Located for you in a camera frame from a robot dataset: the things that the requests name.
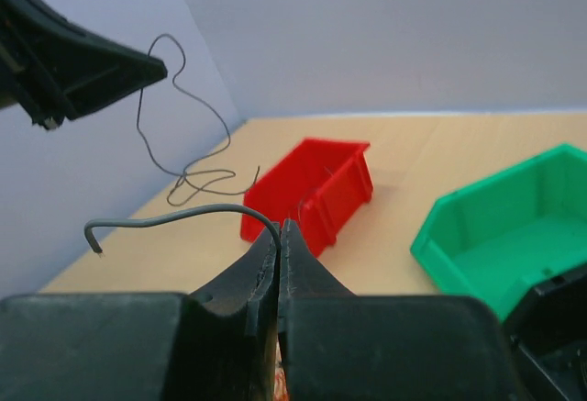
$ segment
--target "storage bin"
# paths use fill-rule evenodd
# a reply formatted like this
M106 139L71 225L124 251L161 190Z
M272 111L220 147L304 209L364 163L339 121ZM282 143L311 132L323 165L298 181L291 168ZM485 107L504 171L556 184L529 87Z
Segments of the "storage bin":
M587 262L587 154L564 144L441 197L411 251L442 291L505 319L533 285Z
M281 225L295 220L317 257L333 245L352 214L371 200L363 152L368 142L304 139L245 193L244 205ZM263 225L243 216L240 237L254 241Z

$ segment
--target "tabletop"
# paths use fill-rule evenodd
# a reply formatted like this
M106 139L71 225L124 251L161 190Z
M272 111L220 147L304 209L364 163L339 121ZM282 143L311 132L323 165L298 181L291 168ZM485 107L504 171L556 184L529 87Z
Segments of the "tabletop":
M196 167L234 170L235 178L215 188L238 191L258 166L263 174L305 137L371 143L365 158L372 200L319 260L356 294L428 294L436 289L410 245L435 200L561 142L587 150L587 114L253 119L235 132L230 148ZM166 202L173 184L133 217L176 211ZM180 190L176 198L190 193ZM241 203L242 195L201 193L182 208L217 202ZM240 215L220 213L117 229L101 241L103 258L88 251L43 291L192 292L246 251L239 226Z

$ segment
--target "green bin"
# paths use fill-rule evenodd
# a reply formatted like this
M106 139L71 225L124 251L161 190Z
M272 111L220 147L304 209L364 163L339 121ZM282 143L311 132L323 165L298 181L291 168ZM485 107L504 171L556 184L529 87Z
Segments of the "green bin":
M533 285L587 262L587 153L563 144L439 198L411 251L441 291L504 320Z

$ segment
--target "gray wire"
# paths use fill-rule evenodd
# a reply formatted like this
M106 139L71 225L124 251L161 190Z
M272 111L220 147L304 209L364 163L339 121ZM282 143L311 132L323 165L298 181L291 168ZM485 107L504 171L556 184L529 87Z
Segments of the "gray wire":
M149 52L148 55L150 56L150 54L153 51L153 48L155 48L155 45L157 45L157 43L161 40L161 39L168 39L171 42L173 42L175 44L175 46L177 46L178 50L180 51L180 53L182 54L182 66L180 67L179 71L177 71L173 77L172 77L172 84L173 87L179 91L180 93L189 96L190 98L192 98L193 100L197 101L198 103L204 105L205 107L207 107L222 123L222 127L224 128L226 135L227 135L227 143L221 147L218 150L215 150L211 153L208 153L205 156L196 158L190 162L188 162L187 164L185 164L185 166L183 167L183 170L181 173L175 172L173 170L167 169L165 167L163 167L163 165L161 163L159 163L159 161L157 161L157 158L155 158L155 155L153 153L153 150L150 146L149 140L147 139L147 135L145 135L145 132L143 132L143 130L140 127L140 116L141 116L141 112L142 112L142 106L143 106L143 93L144 93L144 88L140 89L139 95L138 95L138 108L137 108L137 132L140 135L140 137L142 138L143 142L145 143L145 147L147 148L147 153L149 154L150 160L153 162L153 164L155 164L155 166L161 170L164 173L170 174L171 176L177 176L178 179L175 182L175 185L173 186L173 188L170 190L170 192L167 194L167 203L170 206L184 206L185 204L187 204L190 200L192 200L192 198L194 196L196 196L198 193L200 192L205 192L205 193L211 193L214 195L224 195L224 196L237 196L237 195L243 195L245 193L247 193L247 191L257 182L257 178L259 177L259 172L260 172L260 166L257 166L257 172L255 173L255 177L253 179L253 182L251 183L251 185L249 187L247 187L245 190L242 190L240 192L220 192L217 190L211 190L208 189L206 187L208 187L209 185L212 185L214 183L217 183L219 181L224 181L226 179L230 179L230 178L234 178L237 176L237 174L229 169L212 169L212 170L197 170L195 172L188 172L188 169L196 164L197 162L203 161L207 158L210 158L212 156L217 155L218 153L221 153L222 151L228 149L228 147L230 147L230 144L232 142L232 136L230 135L230 129L228 128L227 122L222 118L222 116L218 113L218 111L216 109L214 109L207 101L205 101L203 98L192 94L191 92L189 92L187 89L184 89L183 87L181 87L180 85L177 84L177 77L183 72L183 70L185 69L185 65L187 64L187 59L185 56L185 51L183 50L183 46L182 44L171 34L168 33L163 33L160 34L159 36L157 36L155 38L155 40L153 40L150 44L149 47ZM207 183L205 183L204 185L195 185L193 184L188 178L189 177L193 177L193 176L198 176L198 175L202 175L202 174L210 174L210 173L218 173L221 174L220 176L218 176L217 178L214 178L210 181L208 181ZM192 187L194 189L194 192L191 193L186 199L184 199L182 202L179 203L175 203L172 201L172 196L173 194L184 184L189 185L190 187Z
M163 216L149 217L147 219L93 219L83 226L83 234L90 244L92 250L98 254L102 254L102 247L94 236L93 228L96 227L122 227L122 228L148 228L156 227L161 224L167 224L176 220L185 219L187 217L207 215L209 213L233 212L242 215L249 215L255 217L262 222L271 233L273 242L275 243L275 250L279 256L282 252L282 242L280 241L279 231L271 223L271 221L264 215L247 206L239 204L211 204L208 206L196 206L188 208L187 210L176 211Z

